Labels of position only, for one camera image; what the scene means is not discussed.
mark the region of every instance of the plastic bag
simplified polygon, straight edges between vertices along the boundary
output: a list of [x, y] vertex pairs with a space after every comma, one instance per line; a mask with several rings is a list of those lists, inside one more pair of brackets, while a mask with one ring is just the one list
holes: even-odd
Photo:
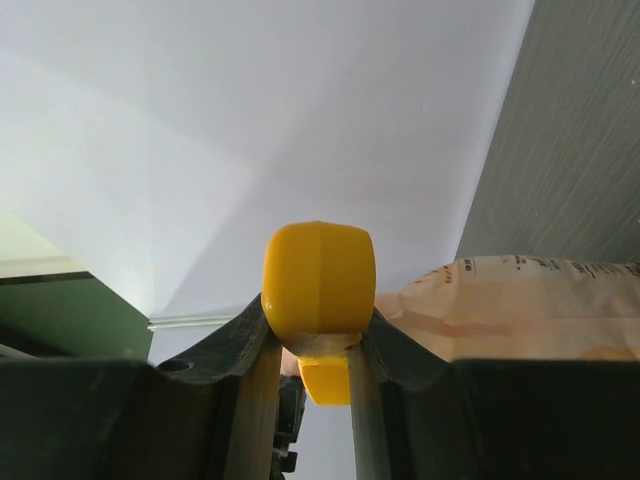
[[640, 358], [637, 263], [465, 258], [377, 295], [376, 307], [447, 361]]

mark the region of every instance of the dark green panel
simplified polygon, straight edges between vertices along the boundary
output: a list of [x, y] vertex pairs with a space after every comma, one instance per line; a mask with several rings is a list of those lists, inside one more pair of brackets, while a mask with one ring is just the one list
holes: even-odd
[[0, 325], [70, 355], [146, 359], [147, 323], [91, 276], [0, 285]]
[[640, 261], [640, 2], [534, 8], [458, 256]]

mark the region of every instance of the yellow object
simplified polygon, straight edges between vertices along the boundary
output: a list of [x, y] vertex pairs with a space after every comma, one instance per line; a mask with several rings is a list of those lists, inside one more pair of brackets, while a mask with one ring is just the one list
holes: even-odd
[[362, 229], [298, 223], [267, 245], [262, 308], [319, 405], [350, 403], [346, 350], [369, 325], [375, 284], [373, 245]]

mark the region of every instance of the gray floor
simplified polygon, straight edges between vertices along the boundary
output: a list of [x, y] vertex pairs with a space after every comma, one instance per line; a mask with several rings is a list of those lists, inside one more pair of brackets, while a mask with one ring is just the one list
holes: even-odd
[[539, 0], [458, 256], [640, 261], [640, 2]]

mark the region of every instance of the gray wood surface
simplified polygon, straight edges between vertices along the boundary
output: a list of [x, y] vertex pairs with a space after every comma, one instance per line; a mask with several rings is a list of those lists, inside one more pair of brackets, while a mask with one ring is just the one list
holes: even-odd
[[539, 0], [458, 256], [640, 261], [640, 2]]

